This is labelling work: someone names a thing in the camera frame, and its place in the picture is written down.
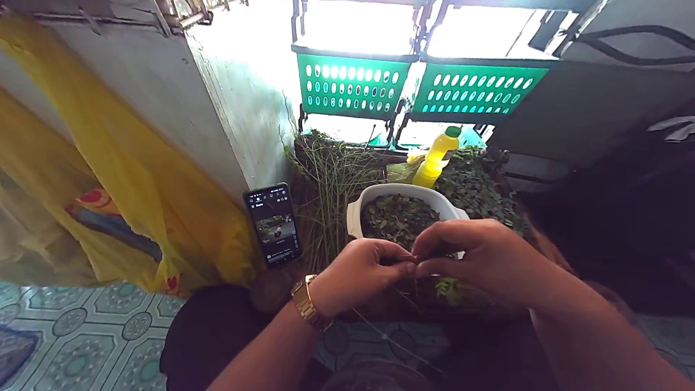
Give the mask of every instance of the bottle cap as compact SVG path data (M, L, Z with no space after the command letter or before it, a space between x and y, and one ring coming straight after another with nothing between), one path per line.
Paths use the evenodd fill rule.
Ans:
M444 134L449 137L458 137L461 135L461 128L458 126L450 126L446 128Z

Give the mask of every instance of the bundle of stems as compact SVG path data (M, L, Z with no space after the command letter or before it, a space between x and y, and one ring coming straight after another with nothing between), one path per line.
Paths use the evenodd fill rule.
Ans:
M319 273L350 241L348 203L368 186L386 182L386 159L366 145L336 141L319 131L296 134L295 150L285 149L300 174L293 195L304 261Z

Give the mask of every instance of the dark clothing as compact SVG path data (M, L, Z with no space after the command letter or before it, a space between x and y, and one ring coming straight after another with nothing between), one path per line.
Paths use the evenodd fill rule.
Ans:
M201 289L181 308L167 334L160 371L169 391L205 390L241 350L270 323L256 311L248 291L231 285ZM438 390L558 391L529 319L505 324L462 325L452 349L419 368ZM358 362L335 375L311 359L301 391L427 391L417 371L383 361Z

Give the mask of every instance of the yellow plastic bottle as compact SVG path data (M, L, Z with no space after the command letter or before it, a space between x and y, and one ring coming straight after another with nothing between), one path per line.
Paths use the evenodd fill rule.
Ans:
M450 126L434 140L434 144L425 155L425 160L418 168L413 178L413 184L431 189L441 175L441 171L449 164L449 159L459 148L461 128Z

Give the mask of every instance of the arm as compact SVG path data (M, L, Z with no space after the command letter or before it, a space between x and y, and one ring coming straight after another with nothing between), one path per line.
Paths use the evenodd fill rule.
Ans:
M350 242L331 265L309 284L309 296L324 317L364 303L397 280L415 272L415 264L381 266L382 258L411 260L395 243L377 239ZM318 330L290 302L210 385L208 391L296 390L318 339Z
M427 259L438 249L466 254ZM529 308L563 390L695 390L603 297L497 221L434 224L413 254L417 276L466 280Z

